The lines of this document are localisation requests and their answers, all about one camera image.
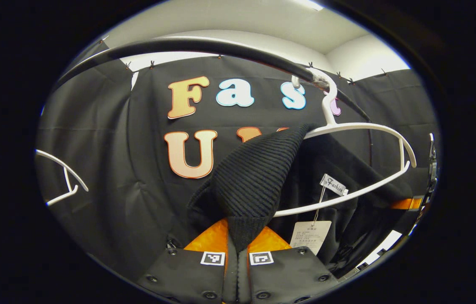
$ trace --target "tag string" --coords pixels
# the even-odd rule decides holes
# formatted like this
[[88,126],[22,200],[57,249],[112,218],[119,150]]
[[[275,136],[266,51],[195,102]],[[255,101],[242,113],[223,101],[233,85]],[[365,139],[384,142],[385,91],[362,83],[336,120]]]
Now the tag string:
[[[319,198],[319,204],[322,202],[322,198],[325,195],[325,189],[326,187],[323,186],[321,191],[321,198]],[[311,224],[311,227],[315,225],[315,222],[317,221],[318,217],[319,217],[319,209],[317,209],[317,212],[315,212],[315,217],[313,218],[313,224]]]

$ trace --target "clothes hanger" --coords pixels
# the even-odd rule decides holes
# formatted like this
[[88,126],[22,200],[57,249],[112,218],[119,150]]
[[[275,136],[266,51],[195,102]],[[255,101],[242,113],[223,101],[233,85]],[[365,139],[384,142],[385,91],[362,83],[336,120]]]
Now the clothes hanger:
[[[314,129],[312,131],[309,131],[305,136],[304,140],[308,138],[312,138],[315,136],[323,135],[323,134],[328,134],[328,133],[334,133],[338,131],[344,131],[344,130],[358,130],[358,129],[372,129],[372,130],[380,130],[384,131],[386,133],[390,133],[394,136],[396,136],[399,140],[400,144],[400,171],[397,173],[390,175],[389,177],[374,183],[373,185],[367,186],[363,189],[360,189],[358,191],[348,193],[346,195],[340,196],[339,198],[333,198],[331,200],[327,200],[325,202],[320,202],[317,204],[311,204],[309,206],[300,206],[298,208],[292,208],[292,209],[287,209],[287,210],[280,210],[275,212],[275,215],[273,217],[279,217],[279,216],[285,216],[285,215],[292,215],[292,214],[299,214],[299,213],[304,213],[304,212],[309,212],[313,210],[317,210],[320,208],[325,208],[327,206],[332,206],[335,204],[339,204],[341,202],[345,202],[348,200],[351,200],[353,198],[356,198],[360,195],[363,195],[365,193],[371,192],[372,190],[375,190],[383,185],[386,185],[390,181],[393,181],[394,179],[400,177],[403,175],[407,170],[409,164],[412,165],[413,168],[416,168],[416,157],[414,155],[414,152],[412,151],[411,146],[408,144],[408,141],[397,131],[395,131],[392,128],[386,127],[385,125],[377,125],[375,123],[336,123],[334,119],[334,115],[331,112],[330,109],[330,102],[332,102],[335,98],[336,95],[338,94],[338,89],[336,87],[335,82],[325,73],[322,71],[319,71],[315,68],[308,68],[309,71],[313,73],[314,76],[314,81],[317,84],[317,87],[328,87],[329,91],[327,91],[326,96],[322,99],[321,107],[322,111],[325,114],[326,118],[326,123],[327,125],[325,127],[320,127],[317,129]],[[295,77],[294,75],[292,76],[292,84],[298,84],[298,78]],[[404,150],[408,153],[408,157],[410,161],[407,161],[405,164],[405,156],[404,156]]]
[[59,202],[59,201],[63,200],[64,198],[68,198],[68,197],[72,196],[78,190],[78,185],[75,185],[75,187],[73,189],[71,189],[71,184],[70,184],[70,181],[69,181],[68,171],[80,182],[80,184],[82,185],[82,188],[84,188],[84,190],[86,190],[86,192],[88,192],[88,187],[86,187],[86,184],[84,184],[84,181],[82,181],[82,179],[78,176],[78,174],[75,173],[75,171],[73,171],[67,164],[65,164],[64,162],[59,160],[57,157],[55,157],[55,156],[53,156],[53,155],[51,155],[47,152],[43,152],[41,150],[35,150],[35,154],[46,157],[46,158],[49,158],[50,160],[53,160],[54,162],[56,162],[56,163],[60,164],[62,167],[64,167],[64,176],[66,178],[66,183],[68,185],[69,192],[65,193],[65,194],[62,194],[62,195],[58,196],[57,198],[51,199],[50,201],[47,202],[47,206],[50,206],[50,205],[52,205],[56,202]]

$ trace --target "orange letter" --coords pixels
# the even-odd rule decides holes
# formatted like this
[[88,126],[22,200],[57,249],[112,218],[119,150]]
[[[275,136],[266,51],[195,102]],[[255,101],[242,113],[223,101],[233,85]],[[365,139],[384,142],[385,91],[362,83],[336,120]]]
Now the orange letter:
[[209,175],[214,166],[213,143],[217,132],[202,130],[195,133],[201,145],[201,163],[197,167],[190,167],[186,163],[185,143],[189,135],[185,132],[166,133],[164,138],[169,149],[169,164],[174,173],[186,179],[200,179]]
[[242,143],[244,143],[253,137],[261,135],[262,133],[258,128],[255,127],[243,127],[238,129],[238,131],[236,131],[236,134],[240,138],[242,138]]
[[191,98],[195,103],[199,102],[203,95],[199,85],[207,87],[209,84],[210,81],[205,76],[169,84],[169,89],[172,90],[172,109],[167,117],[169,119],[177,119],[193,114],[195,107],[189,105],[189,99]]

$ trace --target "black border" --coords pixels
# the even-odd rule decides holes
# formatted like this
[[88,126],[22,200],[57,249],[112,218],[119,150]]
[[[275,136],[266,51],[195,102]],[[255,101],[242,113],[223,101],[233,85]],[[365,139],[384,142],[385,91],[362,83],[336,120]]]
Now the black border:
[[[327,301],[476,300],[476,2],[322,2],[377,33],[426,75],[444,139],[434,205],[420,227],[376,271]],[[53,82],[90,41],[149,3],[42,5],[0,3],[0,302],[151,302],[61,230],[38,203],[33,165],[37,120]]]

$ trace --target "black fabric backdrop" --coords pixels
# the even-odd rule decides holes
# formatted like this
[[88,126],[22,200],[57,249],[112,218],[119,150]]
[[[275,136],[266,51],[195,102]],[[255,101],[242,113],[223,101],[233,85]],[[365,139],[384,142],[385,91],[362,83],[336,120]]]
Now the black fabric backdrop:
[[[93,51],[105,48],[97,43]],[[425,89],[413,71],[395,71],[348,84],[327,73],[338,88],[352,98],[372,119],[402,133],[412,146],[417,168],[400,179],[411,185],[413,195],[423,195],[427,185],[429,132],[435,133],[435,115]],[[171,90],[175,81],[206,76],[210,85],[193,115],[170,120]],[[211,129],[214,165],[241,144],[241,127],[258,127],[264,134],[305,121],[323,124],[320,111],[324,94],[303,83],[307,105],[287,109],[280,85],[290,75],[258,63],[223,56],[178,60],[145,68],[131,88],[132,72],[116,60],[76,76],[55,92],[45,106],[39,126],[37,149],[66,162],[86,182],[89,192],[50,206],[65,229],[84,250],[129,279],[150,266],[167,238],[186,245],[196,235],[188,229],[185,206],[204,179],[184,179],[168,163],[165,133],[189,134],[186,161],[200,162],[196,131]],[[249,107],[221,106],[215,101],[219,83],[245,79],[255,102]],[[338,102],[342,110],[336,122],[363,119]],[[399,170],[398,142],[392,135],[373,131],[373,168],[383,175]],[[362,160],[369,161],[365,130],[333,135]],[[61,167],[37,157],[38,177],[45,200],[67,191]]]

